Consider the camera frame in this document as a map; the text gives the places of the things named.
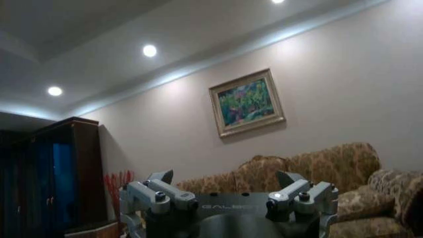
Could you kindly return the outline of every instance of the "sofa cushion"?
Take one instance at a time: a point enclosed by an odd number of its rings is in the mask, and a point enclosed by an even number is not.
[[[289,172],[302,174],[316,183],[334,183],[341,193],[366,185],[381,167],[377,151],[369,143],[344,144],[288,159]]]
[[[177,184],[181,190],[195,194],[237,192],[234,172],[186,180]]]
[[[272,192],[280,191],[277,171],[286,171],[286,159],[276,156],[257,156],[234,172],[237,191]]]
[[[374,191],[369,185],[340,195],[338,222],[377,217],[393,211],[396,199]]]
[[[396,218],[423,235],[423,173],[380,170],[369,178],[370,187],[396,197]]]
[[[413,238],[413,232],[394,218],[376,217],[336,223],[330,238]]]

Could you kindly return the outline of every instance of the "wooden cabinet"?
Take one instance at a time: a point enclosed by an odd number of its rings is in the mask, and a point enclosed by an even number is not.
[[[98,124],[70,118],[0,148],[2,237],[107,220]]]

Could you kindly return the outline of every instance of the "throw pillow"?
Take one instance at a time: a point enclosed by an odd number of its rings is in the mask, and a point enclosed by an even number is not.
[[[394,209],[396,199],[374,191],[369,185],[340,195],[338,222],[376,217]]]

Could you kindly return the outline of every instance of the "painting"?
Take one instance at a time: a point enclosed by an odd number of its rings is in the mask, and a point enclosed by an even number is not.
[[[272,70],[210,89],[221,137],[285,121]]]

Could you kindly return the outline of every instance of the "gold frame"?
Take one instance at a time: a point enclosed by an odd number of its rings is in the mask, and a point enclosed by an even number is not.
[[[264,78],[265,78],[265,82],[266,82],[268,89],[270,92],[270,97],[272,97],[272,102],[273,102],[276,113],[273,115],[269,115],[269,116],[255,120],[255,121],[250,121],[250,122],[246,122],[246,123],[242,123],[238,125],[233,125],[233,126],[225,126],[225,120],[223,120],[223,114],[222,114],[218,94],[223,91],[230,90],[231,88],[250,84],[251,82],[258,81],[260,79],[264,79]],[[241,77],[230,82],[226,82],[221,85],[211,87],[210,94],[211,94],[213,111],[214,111],[214,116],[215,116],[215,120],[217,120],[217,127],[218,127],[218,132],[219,132],[221,138],[227,137],[227,136],[234,135],[234,134],[238,134],[238,133],[242,133],[245,131],[257,129],[257,128],[264,127],[266,125],[286,121],[270,68],[265,69],[260,72],[255,72],[253,74],[249,74],[247,76],[243,76],[243,77]]]

